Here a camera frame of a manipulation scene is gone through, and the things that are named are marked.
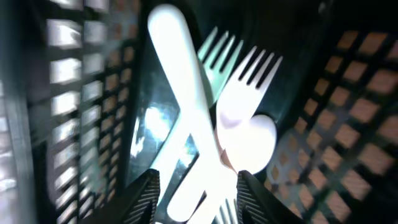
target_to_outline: plastic cutlery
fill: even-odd
[[[255,74],[252,81],[248,84],[248,80],[252,76],[253,71],[256,69],[261,58],[266,52],[263,50],[251,64],[248,71],[241,79],[239,79],[255,51],[256,47],[253,47],[249,54],[239,64],[218,99],[216,109],[216,131],[221,145],[226,146],[226,142],[223,141],[228,139],[228,130],[234,129],[243,121],[248,121],[256,112],[262,97],[266,93],[280,63],[282,62],[282,57],[279,57],[270,72],[267,74],[265,80],[262,83],[259,83],[266,68],[270,65],[270,62],[274,57],[274,53],[271,53],[262,64],[259,71]]]
[[[226,152],[236,172],[247,170],[255,174],[269,163],[275,149],[277,133],[273,120],[268,116],[254,116],[249,121],[244,121],[228,134],[228,139],[224,139],[224,142],[229,142]],[[226,172],[223,176],[223,191],[226,192],[227,196],[225,203],[223,202],[225,198],[222,195],[210,191],[188,223],[199,223],[205,215],[211,213],[210,210],[214,210],[215,215],[215,213],[218,213],[218,208],[220,208],[221,204],[222,214],[218,213],[216,215],[217,222],[238,224],[235,210],[237,179],[236,173],[232,170]]]
[[[200,166],[195,164],[196,170],[200,170],[195,180],[199,180],[199,184],[206,184],[206,188],[210,187],[210,183],[220,177],[222,165],[187,23],[176,7],[161,5],[149,15],[148,28],[160,64],[180,106],[183,122],[192,127],[191,134],[200,153],[199,160],[205,161],[199,162]],[[191,189],[184,187],[182,189],[182,195],[191,196]],[[188,207],[186,204],[192,201],[198,202],[200,196],[199,198],[180,197],[177,204],[178,212],[170,213],[168,208],[170,217],[180,221],[182,213],[188,214],[189,218],[195,207]]]
[[[156,10],[152,12],[149,20],[155,17],[156,13],[163,13],[163,10],[168,10],[168,8],[163,8],[162,10]],[[210,87],[209,90],[205,91],[206,93],[208,93],[206,94],[208,106],[213,105],[217,101],[223,87],[225,86],[226,81],[228,80],[229,75],[232,72],[233,66],[238,59],[239,51],[241,50],[243,45],[243,41],[241,40],[238,46],[236,46],[233,50],[235,36],[232,36],[226,44],[226,47],[222,51],[221,55],[218,57],[215,67],[211,68],[211,64],[215,61],[216,56],[219,54],[222,46],[229,38],[228,32],[225,32],[221,39],[216,43],[215,47],[211,50],[211,44],[215,41],[217,33],[218,28],[215,27],[198,51],[198,59],[203,62],[203,67],[205,69],[206,75],[205,77],[202,77],[202,79],[203,82],[208,83],[208,86]],[[226,62],[227,56],[232,50],[232,56]],[[221,66],[225,62],[226,66],[223,71],[221,71]],[[167,190],[167,186],[169,186],[175,166],[177,165],[178,159],[181,155],[181,150],[183,149],[183,146],[187,141],[189,134],[189,126],[186,122],[182,121],[182,116],[180,113],[177,116],[172,130],[167,136],[167,139],[163,143],[162,148],[160,149],[160,151],[156,155],[155,160],[150,166],[150,168],[156,169],[161,173],[160,195],[158,204],[162,200],[164,193]]]

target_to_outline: spoon bowl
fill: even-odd
[[[256,115],[234,129],[228,130],[222,144],[236,172],[247,170],[255,174],[269,163],[275,149],[277,132],[270,117]]]

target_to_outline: plastic spoon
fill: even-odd
[[[226,144],[221,147],[226,148],[228,159],[236,172],[247,170],[255,174],[269,163],[275,149],[276,138],[277,133],[273,120],[265,115],[257,115],[231,129],[228,138],[220,142]],[[192,215],[188,224],[210,223],[218,213],[221,203],[226,198],[225,195],[229,207],[233,208],[237,179],[236,173],[232,170],[225,172],[222,183],[225,194],[220,194],[216,190],[206,191],[207,198]]]
[[[191,135],[200,160],[205,161],[194,165],[196,176],[189,179],[210,187],[210,183],[220,176],[221,163],[187,23],[176,7],[161,5],[151,12],[148,28],[160,64],[180,106],[183,122],[192,127]],[[186,185],[190,184],[184,179],[180,185],[181,197],[177,197],[178,212],[170,213],[168,209],[170,217],[177,221],[189,218],[201,197],[201,192],[193,192],[193,189],[184,187]]]

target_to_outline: white plastic fork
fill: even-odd
[[[256,112],[262,97],[268,90],[268,87],[271,84],[271,81],[274,78],[276,71],[278,70],[283,59],[282,57],[277,59],[274,66],[267,74],[265,80],[257,88],[261,77],[274,57],[274,53],[271,53],[267,57],[266,61],[262,64],[261,68],[255,74],[252,81],[248,84],[248,80],[252,76],[253,71],[256,69],[261,58],[266,52],[263,50],[251,64],[243,77],[239,79],[255,51],[256,47],[253,47],[249,54],[239,64],[224,87],[220,98],[218,99],[216,108],[216,131],[217,135],[220,136],[219,140],[222,146],[227,145],[226,142],[222,142],[222,139],[227,139],[225,136],[228,135],[228,130],[234,129],[243,121],[250,120],[250,118]]]
[[[198,51],[198,59],[200,62],[203,62],[203,68],[205,69],[206,75],[206,77],[202,77],[203,83],[207,83],[209,84],[208,86],[210,86],[210,89],[205,89],[208,106],[213,105],[217,101],[223,87],[228,80],[229,75],[232,72],[234,64],[238,59],[239,52],[243,45],[243,40],[241,40],[239,44],[233,48],[235,36],[230,37],[227,31],[221,36],[214,48],[211,49],[211,45],[215,41],[217,33],[218,28],[215,27]],[[219,54],[222,46],[228,38],[229,41],[218,57],[215,66],[211,67],[216,60],[216,56]],[[228,54],[232,51],[233,53],[227,61]],[[224,63],[226,63],[226,65],[221,71],[221,66]],[[160,195],[158,204],[163,199],[164,193],[167,190],[172,178],[175,166],[177,165],[178,159],[181,156],[183,146],[189,137],[190,130],[187,124],[188,122],[183,122],[180,113],[177,116],[172,130],[167,136],[167,139],[163,143],[162,148],[150,166],[150,168],[156,169],[160,172]]]

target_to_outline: fork tines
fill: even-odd
[[[251,66],[249,67],[247,72],[245,74],[243,74],[244,69],[249,64],[249,61],[252,58],[252,56],[254,55],[256,49],[257,49],[256,46],[254,46],[251,49],[251,51],[248,53],[248,55],[243,59],[243,61],[236,68],[236,70],[232,74],[231,78],[239,79],[241,77],[240,78],[241,82],[246,82],[248,85],[256,85],[258,89],[267,90],[269,84],[271,83],[272,79],[274,78],[274,76],[276,74],[276,71],[279,68],[280,63],[282,62],[283,57],[282,56],[278,57],[276,62],[273,64],[273,67],[271,68],[271,70],[269,70],[268,66],[270,64],[272,64],[271,60],[275,57],[274,53],[270,53],[268,55],[268,57],[266,58],[266,61],[262,64],[262,66],[259,69],[259,71],[254,75],[252,80],[250,82],[248,82],[249,79],[253,76],[254,70],[257,68],[257,66],[259,65],[259,62],[261,61],[261,59],[263,58],[263,56],[266,53],[265,50],[262,50],[261,53],[255,59],[255,61],[251,64]],[[263,76],[264,72],[267,69],[269,70],[269,72],[268,72],[268,74],[266,74],[266,78],[261,83],[260,82],[261,81],[261,77]]]
[[[224,46],[224,43],[226,42],[227,38],[229,37],[229,32],[226,31],[221,36],[219,41],[216,43],[216,45],[214,46],[213,50],[210,51],[211,45],[212,45],[213,41],[216,39],[217,33],[218,33],[218,28],[215,27],[213,29],[213,31],[211,31],[210,35],[207,37],[207,39],[205,40],[205,42],[203,43],[203,45],[200,47],[200,49],[198,51],[198,58],[203,63],[203,66],[205,68],[210,68],[211,65],[214,64],[217,55],[219,54],[221,48]],[[229,38],[229,41],[226,44],[226,47],[224,48],[224,50],[222,51],[222,53],[218,57],[218,60],[216,61],[214,67],[211,68],[212,70],[215,70],[215,71],[220,71],[221,70],[221,67],[223,66],[225,60],[228,57],[229,52],[232,49],[234,41],[235,41],[235,36],[233,35],[231,38]],[[227,74],[230,74],[230,72],[233,69],[234,63],[235,63],[235,61],[238,58],[239,51],[241,50],[242,45],[243,45],[243,41],[241,40],[239,42],[238,46],[236,47],[235,51],[232,53],[231,57],[229,58],[227,64],[225,65],[223,72],[226,72]]]

